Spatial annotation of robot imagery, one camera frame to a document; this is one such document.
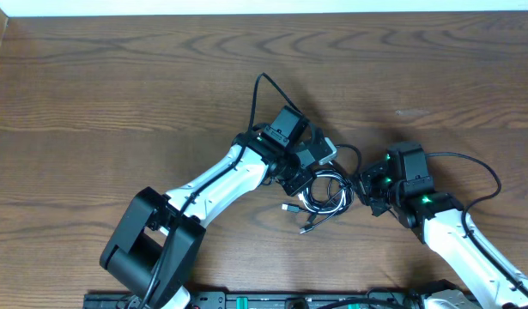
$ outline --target tabletop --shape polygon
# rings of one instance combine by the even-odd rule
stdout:
[[[502,193],[472,217],[528,275],[528,13],[14,18],[0,51],[0,307],[79,308],[124,291],[99,266],[130,200],[186,184],[246,129],[266,72],[333,142],[363,162],[418,141],[487,162]],[[285,102],[259,89],[256,121]],[[346,168],[355,157],[340,151]],[[430,160],[463,202],[495,182]],[[352,292],[462,284],[390,215],[349,210],[300,235],[280,185],[209,226],[192,286]]]

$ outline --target white backdrop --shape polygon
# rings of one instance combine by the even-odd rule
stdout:
[[[10,17],[528,10],[528,0],[0,0]]]

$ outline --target robotic arm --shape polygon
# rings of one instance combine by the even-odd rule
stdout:
[[[463,213],[461,202],[434,189],[426,157],[416,142],[389,147],[384,160],[354,179],[361,202],[370,206],[375,216],[393,207],[399,222],[451,265],[483,308],[528,306],[528,277],[487,241]],[[450,301],[432,294],[423,305],[449,308]],[[465,305],[472,307],[469,301]]]
[[[307,126],[311,139],[298,142]],[[149,294],[150,307],[183,309],[190,300],[183,284],[212,220],[267,178],[276,179],[289,196],[298,194],[315,178],[311,167],[336,156],[336,147],[321,129],[285,106],[272,124],[239,134],[220,162],[187,185],[164,195],[151,188],[139,192],[107,243],[100,265],[134,294]],[[182,213],[182,205],[190,198]],[[174,223],[177,226],[169,234]],[[145,234],[146,227],[167,235],[165,245]],[[152,281],[157,283],[147,293]]]

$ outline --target wooden table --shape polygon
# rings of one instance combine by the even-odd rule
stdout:
[[[79,308],[124,290],[100,254],[133,196],[214,165],[248,122],[265,71],[366,163],[417,140],[487,161],[504,189],[472,214],[528,275],[528,13],[12,19],[0,52],[0,307]],[[257,121],[284,101],[262,84]],[[342,152],[341,163],[355,157]],[[433,159],[463,201],[479,166]],[[355,203],[308,234],[278,185],[209,227],[192,281],[231,291],[407,288],[446,278],[389,215]]]

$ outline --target white wall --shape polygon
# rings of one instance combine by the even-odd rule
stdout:
[[[528,0],[0,0],[10,17],[528,10]]]

